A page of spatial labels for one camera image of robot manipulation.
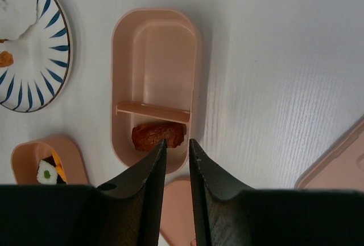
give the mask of white plate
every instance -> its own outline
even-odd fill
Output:
[[[72,65],[68,21],[57,0],[37,0],[38,21],[18,40],[0,44],[14,64],[0,68],[0,104],[17,112],[47,106],[66,83]]]

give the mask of plate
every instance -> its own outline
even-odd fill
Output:
[[[18,40],[0,44],[14,64],[0,68],[0,104],[34,112],[50,104],[65,85],[72,65],[72,38],[57,0],[37,0],[37,22]]]

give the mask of brown food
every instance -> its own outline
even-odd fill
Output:
[[[5,68],[14,63],[13,55],[7,51],[0,53],[0,68]]]
[[[144,124],[133,128],[131,139],[135,149],[149,152],[161,140],[167,140],[168,148],[176,148],[184,139],[184,125],[176,122]]]

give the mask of food container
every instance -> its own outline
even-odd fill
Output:
[[[82,157],[77,146],[65,136],[50,136],[23,143],[13,150],[11,168],[17,184],[39,184],[36,180],[39,161],[50,157],[51,150],[60,159],[67,184],[88,183]]]
[[[364,119],[314,163],[295,187],[364,191]]]
[[[189,178],[165,186],[160,233],[170,246],[193,245],[196,235]]]
[[[117,23],[112,44],[111,142],[126,165],[147,153],[135,150],[133,127],[172,121],[185,124],[184,142],[168,149],[167,174],[186,163],[196,135],[201,39],[181,12],[138,9]]]

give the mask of white table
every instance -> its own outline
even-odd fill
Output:
[[[198,140],[248,185],[292,187],[364,113],[363,0],[59,1],[75,36],[71,76],[39,112],[0,107],[1,183],[14,182],[14,146],[54,133],[78,143],[92,184],[125,169],[110,143],[110,44],[138,7],[179,9],[202,32]]]

